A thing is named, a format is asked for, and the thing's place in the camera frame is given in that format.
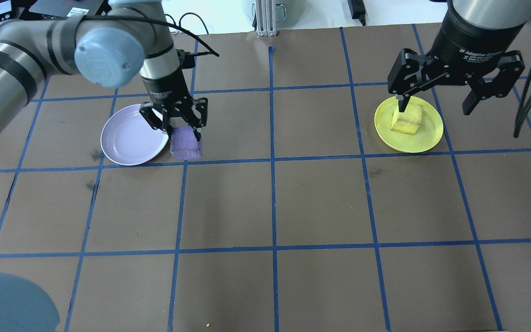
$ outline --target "white wall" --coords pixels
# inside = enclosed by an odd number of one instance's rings
[[[347,0],[278,0],[291,8],[302,6],[296,23],[284,29],[335,28],[360,25],[351,19]],[[253,0],[162,0],[164,11],[179,21],[191,11],[200,15],[210,33],[223,34],[253,30],[251,20],[244,9],[251,10]],[[429,0],[364,0],[367,25],[410,24],[441,22],[447,6]],[[204,27],[197,17],[188,15],[182,26],[196,34],[204,34]]]

